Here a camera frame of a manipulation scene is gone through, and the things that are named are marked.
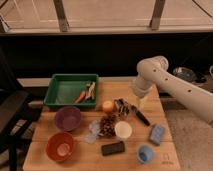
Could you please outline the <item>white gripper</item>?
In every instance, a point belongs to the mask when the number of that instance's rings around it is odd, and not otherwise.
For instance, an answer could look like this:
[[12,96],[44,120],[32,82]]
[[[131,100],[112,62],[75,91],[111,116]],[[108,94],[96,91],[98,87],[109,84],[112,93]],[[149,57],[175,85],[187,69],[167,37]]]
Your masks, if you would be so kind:
[[152,90],[153,83],[141,77],[136,77],[132,81],[132,91],[139,100],[139,107],[143,108],[148,99],[148,94]]

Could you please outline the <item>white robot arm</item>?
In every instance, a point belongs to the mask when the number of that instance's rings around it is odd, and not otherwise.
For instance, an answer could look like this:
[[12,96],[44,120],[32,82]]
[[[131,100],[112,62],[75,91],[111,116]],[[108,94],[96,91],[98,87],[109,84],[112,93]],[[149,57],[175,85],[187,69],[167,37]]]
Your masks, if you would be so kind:
[[138,75],[132,83],[134,94],[144,98],[151,86],[156,84],[209,125],[213,125],[213,93],[171,75],[167,72],[168,66],[164,56],[141,60],[136,67]]

